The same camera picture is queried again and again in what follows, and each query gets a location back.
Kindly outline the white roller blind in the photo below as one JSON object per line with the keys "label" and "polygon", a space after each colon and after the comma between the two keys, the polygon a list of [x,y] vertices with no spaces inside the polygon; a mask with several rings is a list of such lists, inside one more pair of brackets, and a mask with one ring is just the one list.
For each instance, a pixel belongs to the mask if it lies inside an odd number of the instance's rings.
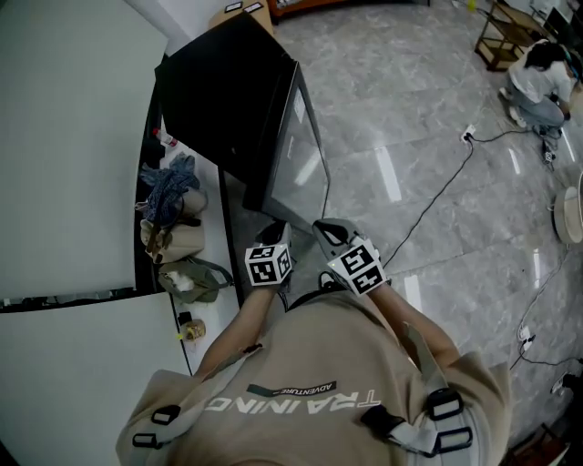
{"label": "white roller blind", "polygon": [[118,466],[161,369],[189,371],[166,294],[0,314],[0,442],[19,466]]}
{"label": "white roller blind", "polygon": [[125,0],[0,2],[0,299],[131,287],[166,37]]}

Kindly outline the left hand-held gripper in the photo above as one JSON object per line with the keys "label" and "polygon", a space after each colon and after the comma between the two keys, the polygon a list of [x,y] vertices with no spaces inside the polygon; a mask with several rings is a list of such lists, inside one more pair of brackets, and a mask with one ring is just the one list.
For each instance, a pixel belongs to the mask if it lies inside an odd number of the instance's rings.
{"label": "left hand-held gripper", "polygon": [[253,287],[281,285],[292,272],[291,225],[274,221],[255,237],[245,251],[245,266]]}

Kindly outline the grey harness with black buckles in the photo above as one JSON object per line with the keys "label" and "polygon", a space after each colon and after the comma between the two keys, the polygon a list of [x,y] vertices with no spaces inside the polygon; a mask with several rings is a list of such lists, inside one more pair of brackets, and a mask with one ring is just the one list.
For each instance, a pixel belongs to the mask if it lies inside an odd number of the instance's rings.
{"label": "grey harness with black buckles", "polygon": [[[407,337],[413,342],[420,362],[427,398],[424,412],[415,424],[390,414],[370,390],[365,400],[358,395],[333,395],[325,400],[311,400],[307,412],[316,414],[323,408],[330,411],[356,408],[363,411],[360,422],[377,439],[397,445],[408,452],[407,466],[475,466],[480,464],[478,442],[474,440],[476,424],[465,410],[461,396],[448,387],[443,372],[428,349],[423,336],[411,325]],[[300,404],[297,389],[282,390],[288,399],[278,402],[265,394],[252,404],[231,400],[220,394],[235,378],[244,363],[264,348],[257,344],[241,353],[240,358],[221,368],[210,379],[211,391],[189,406],[186,401],[154,410],[130,430],[131,447],[128,462],[131,466],[150,466],[161,456],[163,449],[185,434],[204,411],[224,411],[229,407],[243,408],[245,414],[272,411],[292,414]]]}

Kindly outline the white ledge with black edge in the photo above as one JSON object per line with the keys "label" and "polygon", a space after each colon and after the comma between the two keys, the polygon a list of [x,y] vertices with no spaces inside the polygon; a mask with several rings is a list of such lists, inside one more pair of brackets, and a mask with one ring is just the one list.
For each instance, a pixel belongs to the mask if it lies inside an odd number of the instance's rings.
{"label": "white ledge with black edge", "polygon": [[194,173],[209,201],[207,208],[201,213],[205,248],[197,257],[224,267],[235,279],[235,284],[220,290],[218,297],[211,303],[183,304],[176,298],[171,300],[176,316],[189,313],[193,319],[202,320],[206,326],[205,336],[198,341],[188,343],[182,340],[180,342],[185,351],[189,371],[194,373],[213,340],[228,326],[240,308],[242,291],[232,243],[230,207],[225,176],[221,169],[181,143],[174,147],[163,142],[159,142],[159,145],[164,150],[163,157],[159,161],[159,166],[162,168],[168,167],[170,162],[181,153],[195,157]]}

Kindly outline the white crumpled cloth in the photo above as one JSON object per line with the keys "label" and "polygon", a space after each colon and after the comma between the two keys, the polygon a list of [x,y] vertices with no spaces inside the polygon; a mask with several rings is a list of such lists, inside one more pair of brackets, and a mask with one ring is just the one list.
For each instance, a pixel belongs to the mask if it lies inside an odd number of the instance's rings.
{"label": "white crumpled cloth", "polygon": [[165,277],[171,282],[172,286],[179,292],[187,292],[194,289],[194,281],[176,270],[165,273]]}

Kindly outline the person's left forearm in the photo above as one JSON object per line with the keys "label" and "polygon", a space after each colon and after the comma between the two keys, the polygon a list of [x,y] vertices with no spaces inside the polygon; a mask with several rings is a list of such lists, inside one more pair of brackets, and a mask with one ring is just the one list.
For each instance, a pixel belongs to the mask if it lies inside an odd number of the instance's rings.
{"label": "person's left forearm", "polygon": [[273,286],[257,287],[250,293],[231,323],[209,346],[196,377],[209,375],[224,360],[257,343],[277,293]]}

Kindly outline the person's right forearm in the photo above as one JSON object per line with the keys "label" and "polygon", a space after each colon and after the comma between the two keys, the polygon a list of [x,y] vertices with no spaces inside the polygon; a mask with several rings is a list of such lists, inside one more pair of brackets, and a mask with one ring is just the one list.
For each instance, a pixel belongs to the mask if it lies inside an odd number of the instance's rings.
{"label": "person's right forearm", "polygon": [[432,353],[439,367],[447,368],[460,358],[460,353],[451,338],[431,319],[411,306],[387,283],[367,293],[367,297],[379,309],[404,350],[416,365],[420,364],[414,343],[407,329],[415,328]]}

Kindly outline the light cloth bag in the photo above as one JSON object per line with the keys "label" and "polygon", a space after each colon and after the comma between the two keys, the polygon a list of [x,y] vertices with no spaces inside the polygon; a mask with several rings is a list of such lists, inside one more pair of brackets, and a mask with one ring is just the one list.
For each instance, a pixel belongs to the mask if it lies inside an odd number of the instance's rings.
{"label": "light cloth bag", "polygon": [[182,196],[183,207],[180,221],[187,225],[198,225],[201,213],[208,206],[208,196],[204,190],[189,187]]}

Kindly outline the black trousers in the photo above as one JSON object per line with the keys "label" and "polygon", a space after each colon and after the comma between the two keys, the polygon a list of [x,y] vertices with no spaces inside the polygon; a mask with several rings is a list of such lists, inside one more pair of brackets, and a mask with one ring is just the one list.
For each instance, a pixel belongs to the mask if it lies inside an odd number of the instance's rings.
{"label": "black trousers", "polygon": [[305,305],[306,303],[310,302],[313,299],[322,297],[326,294],[331,293],[330,289],[316,289],[309,293],[302,295],[301,297],[297,298],[291,305],[287,307],[285,312],[289,312],[290,310],[297,309],[300,306]]}

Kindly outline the black mini fridge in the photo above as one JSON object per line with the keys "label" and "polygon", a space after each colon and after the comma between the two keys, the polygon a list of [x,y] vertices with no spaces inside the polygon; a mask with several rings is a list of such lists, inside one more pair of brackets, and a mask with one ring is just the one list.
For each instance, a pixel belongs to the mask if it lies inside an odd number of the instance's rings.
{"label": "black mini fridge", "polygon": [[262,211],[298,63],[250,14],[211,28],[156,68],[167,132],[242,182]]}

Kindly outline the blue plaid shirt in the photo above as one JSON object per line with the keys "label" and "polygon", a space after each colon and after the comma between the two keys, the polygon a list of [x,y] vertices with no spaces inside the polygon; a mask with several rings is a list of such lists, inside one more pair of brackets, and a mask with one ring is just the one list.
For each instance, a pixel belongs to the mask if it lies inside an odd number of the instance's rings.
{"label": "blue plaid shirt", "polygon": [[145,220],[158,223],[162,228],[168,228],[178,220],[184,208],[184,195],[190,188],[195,191],[200,188],[195,163],[194,156],[181,152],[167,168],[142,165],[139,178],[151,187],[143,212]]}

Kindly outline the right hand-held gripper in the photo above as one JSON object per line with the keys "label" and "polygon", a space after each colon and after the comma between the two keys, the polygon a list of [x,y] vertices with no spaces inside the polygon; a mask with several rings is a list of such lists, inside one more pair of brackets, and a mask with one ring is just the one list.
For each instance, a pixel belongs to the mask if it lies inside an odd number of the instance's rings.
{"label": "right hand-held gripper", "polygon": [[[356,237],[359,233],[351,221],[322,218],[312,224],[312,233],[329,260],[327,265],[332,274],[356,296],[365,295],[386,282],[378,250],[369,238]],[[348,244],[338,255],[340,246]]]}

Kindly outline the beige tote bag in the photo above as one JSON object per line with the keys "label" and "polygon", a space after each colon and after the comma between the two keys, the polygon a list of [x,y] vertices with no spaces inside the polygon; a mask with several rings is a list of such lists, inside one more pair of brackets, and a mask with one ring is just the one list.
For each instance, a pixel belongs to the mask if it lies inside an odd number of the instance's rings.
{"label": "beige tote bag", "polygon": [[155,264],[176,262],[194,256],[205,247],[202,225],[177,223],[171,228],[159,228],[154,223],[140,221],[140,240]]}

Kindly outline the beige printed t-shirt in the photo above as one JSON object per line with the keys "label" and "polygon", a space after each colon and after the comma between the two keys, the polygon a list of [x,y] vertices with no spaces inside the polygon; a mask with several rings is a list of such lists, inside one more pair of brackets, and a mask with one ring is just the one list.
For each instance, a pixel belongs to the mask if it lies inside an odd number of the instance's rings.
{"label": "beige printed t-shirt", "polygon": [[[390,414],[410,424],[424,412],[427,394],[420,364],[409,357],[367,296],[339,291],[313,299],[270,327],[264,322],[257,344],[264,350],[244,363],[220,395],[252,404],[265,394],[282,402],[288,399],[282,390],[297,389],[300,404],[294,413],[245,414],[234,406],[206,410],[150,466],[407,466],[408,452],[373,436],[360,422],[362,410],[307,412],[311,400],[338,394],[365,400],[370,390]],[[200,401],[211,391],[212,376],[244,350],[205,377],[156,372],[119,434],[121,466],[131,466],[130,430],[135,424],[162,406]],[[487,367],[477,353],[469,352],[439,368],[476,424],[477,466],[499,466],[511,424],[507,365]]]}

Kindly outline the wooden shelf rack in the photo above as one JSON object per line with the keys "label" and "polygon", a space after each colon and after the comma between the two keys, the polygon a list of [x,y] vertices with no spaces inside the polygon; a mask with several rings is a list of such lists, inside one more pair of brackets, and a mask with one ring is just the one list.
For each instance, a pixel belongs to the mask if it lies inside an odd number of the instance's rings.
{"label": "wooden shelf rack", "polygon": [[491,72],[506,71],[547,32],[533,15],[515,9],[505,0],[493,0],[475,52]]}

